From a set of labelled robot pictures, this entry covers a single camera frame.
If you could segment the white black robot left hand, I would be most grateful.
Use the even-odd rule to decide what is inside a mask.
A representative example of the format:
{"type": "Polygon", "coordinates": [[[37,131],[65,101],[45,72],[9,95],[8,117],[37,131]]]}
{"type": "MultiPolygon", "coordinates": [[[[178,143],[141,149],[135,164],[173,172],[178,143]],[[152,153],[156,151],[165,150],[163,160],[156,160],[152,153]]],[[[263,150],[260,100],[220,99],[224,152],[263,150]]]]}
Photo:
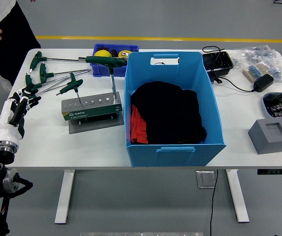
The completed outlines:
{"type": "Polygon", "coordinates": [[[15,92],[3,105],[0,116],[0,150],[15,153],[19,141],[24,137],[24,116],[34,106],[38,105],[40,96],[37,89],[29,83],[23,89],[15,92]]]}

